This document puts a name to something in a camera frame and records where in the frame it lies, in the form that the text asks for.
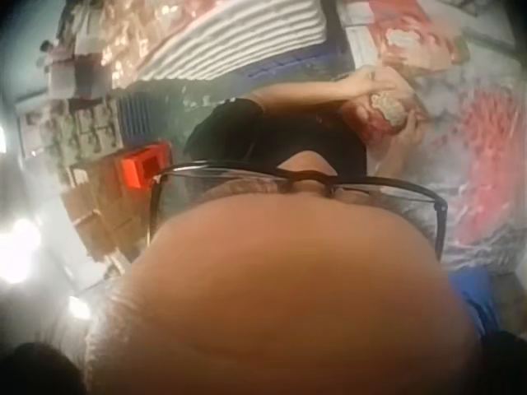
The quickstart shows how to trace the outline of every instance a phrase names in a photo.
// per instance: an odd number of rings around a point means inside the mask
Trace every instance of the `black glasses frame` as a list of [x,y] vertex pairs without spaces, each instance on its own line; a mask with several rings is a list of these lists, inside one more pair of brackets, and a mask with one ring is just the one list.
[[181,165],[171,166],[162,170],[153,178],[152,184],[152,195],[150,200],[150,219],[148,226],[147,242],[151,243],[152,237],[157,230],[158,222],[158,208],[161,199],[161,190],[166,180],[171,175],[177,175],[180,171],[187,170],[205,170],[205,169],[218,169],[218,170],[241,170],[248,171],[251,173],[258,173],[261,175],[268,175],[272,177],[278,177],[287,181],[285,193],[292,190],[295,183],[300,181],[312,180],[321,183],[325,186],[325,196],[331,198],[336,190],[335,187],[346,184],[346,185],[378,185],[385,187],[393,187],[405,189],[409,192],[420,193],[433,201],[434,210],[437,216],[437,230],[436,230],[436,243],[435,251],[437,259],[441,259],[443,247],[445,245],[445,234],[446,234],[446,216],[448,213],[448,203],[444,198],[439,196],[437,193],[430,189],[421,187],[416,184],[412,184],[399,179],[385,179],[381,177],[353,177],[346,178],[340,176],[330,176],[322,174],[318,171],[288,171],[277,168],[264,168],[262,166],[251,165],[244,162],[233,162],[233,161],[214,161],[214,160],[200,160],[195,162],[189,162]]

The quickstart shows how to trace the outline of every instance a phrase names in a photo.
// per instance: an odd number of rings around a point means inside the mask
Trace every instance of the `person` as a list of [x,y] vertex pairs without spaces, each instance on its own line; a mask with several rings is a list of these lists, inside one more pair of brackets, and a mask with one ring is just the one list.
[[48,39],[44,40],[40,45],[40,52],[48,55],[47,65],[53,63],[67,62],[73,59],[72,49],[58,43],[53,44]]
[[[196,128],[186,153],[207,164],[163,174],[198,195],[97,314],[90,393],[515,393],[525,344],[478,336],[440,254],[375,193],[338,194],[366,182],[365,147],[326,105],[389,89],[371,77],[263,88]],[[375,172],[422,130],[410,115]]]

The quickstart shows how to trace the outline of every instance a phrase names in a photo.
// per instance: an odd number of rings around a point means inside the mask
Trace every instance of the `skin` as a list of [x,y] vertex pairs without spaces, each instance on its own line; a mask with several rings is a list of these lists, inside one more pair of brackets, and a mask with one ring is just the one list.
[[[420,141],[408,122],[404,149]],[[280,167],[335,174],[301,152]],[[477,337],[404,219],[322,196],[207,201],[171,219],[89,338],[97,393],[456,393]]]

